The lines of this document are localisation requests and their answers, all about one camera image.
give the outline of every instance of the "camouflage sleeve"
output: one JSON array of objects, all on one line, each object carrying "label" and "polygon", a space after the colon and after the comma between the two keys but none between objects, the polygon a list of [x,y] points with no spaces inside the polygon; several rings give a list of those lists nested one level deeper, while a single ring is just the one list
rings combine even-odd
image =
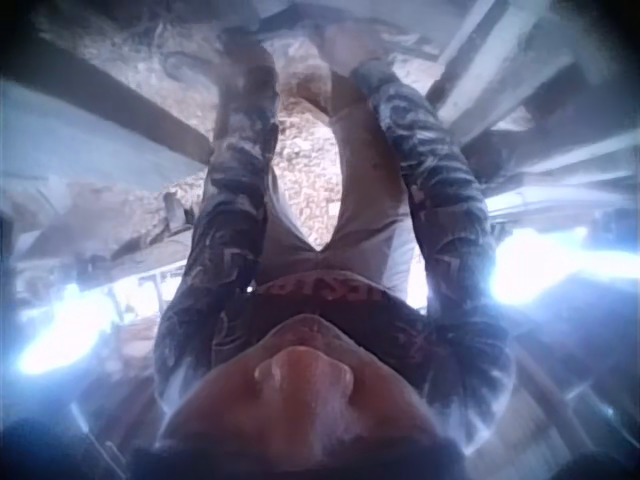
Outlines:
[{"label": "camouflage sleeve", "polygon": [[165,408],[175,406],[210,370],[213,332],[225,321],[229,300],[253,281],[262,254],[278,94],[275,71],[260,68],[242,92],[222,99],[219,107],[191,252],[154,347],[156,389]]},{"label": "camouflage sleeve", "polygon": [[352,77],[398,154],[425,259],[436,348],[424,396],[469,450],[486,438],[513,386],[508,335],[490,292],[495,246],[486,204],[465,158],[415,89],[380,60]]}]

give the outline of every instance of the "camouflage shirt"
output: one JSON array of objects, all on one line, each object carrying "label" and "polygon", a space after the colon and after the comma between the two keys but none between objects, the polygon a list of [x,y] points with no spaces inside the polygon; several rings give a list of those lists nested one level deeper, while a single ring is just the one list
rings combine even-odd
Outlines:
[{"label": "camouflage shirt", "polygon": [[369,61],[352,79],[398,153],[430,287],[424,316],[346,272],[309,272],[248,293],[268,221],[277,139],[275,82],[255,81],[219,117],[182,283],[155,346],[158,394],[175,406],[202,376],[300,313],[319,314],[402,375],[442,432],[467,451],[491,432],[513,385],[500,310],[489,291],[495,248],[480,187],[414,89]]}]

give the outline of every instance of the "person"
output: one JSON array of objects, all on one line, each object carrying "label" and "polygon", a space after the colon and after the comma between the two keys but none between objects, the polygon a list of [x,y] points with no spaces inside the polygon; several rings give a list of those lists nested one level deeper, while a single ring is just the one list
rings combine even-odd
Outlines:
[{"label": "person", "polygon": [[[508,401],[513,362],[478,183],[371,31],[345,22],[315,41],[332,69],[343,174],[320,251],[271,168],[278,93],[266,50],[228,42],[226,78],[204,60],[167,60],[177,77],[216,83],[221,106],[191,252],[157,332],[167,418],[134,462],[140,476],[464,478],[464,453]],[[426,316],[403,300],[416,240]]]}]

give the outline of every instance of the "pants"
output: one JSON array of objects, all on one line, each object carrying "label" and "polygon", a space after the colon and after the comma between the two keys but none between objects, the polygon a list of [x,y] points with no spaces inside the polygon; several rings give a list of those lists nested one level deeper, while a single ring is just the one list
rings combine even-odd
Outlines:
[{"label": "pants", "polygon": [[345,270],[405,299],[416,240],[398,162],[364,95],[337,74],[329,114],[343,192],[333,236],[320,251],[307,242],[272,170],[257,284],[314,270]]}]

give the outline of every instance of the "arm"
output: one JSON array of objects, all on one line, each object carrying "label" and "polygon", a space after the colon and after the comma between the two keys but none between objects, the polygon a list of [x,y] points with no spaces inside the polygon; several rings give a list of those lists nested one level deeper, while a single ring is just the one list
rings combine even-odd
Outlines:
[{"label": "arm", "polygon": [[264,195],[276,145],[275,71],[256,67],[219,109],[191,252],[154,347],[156,388],[171,407],[211,368],[214,332],[229,300],[246,292],[262,253]]},{"label": "arm", "polygon": [[508,334],[490,292],[495,247],[480,187],[427,101],[386,62],[352,79],[369,98],[398,153],[413,227],[425,258],[429,319],[428,403],[467,451],[491,432],[513,386]]}]

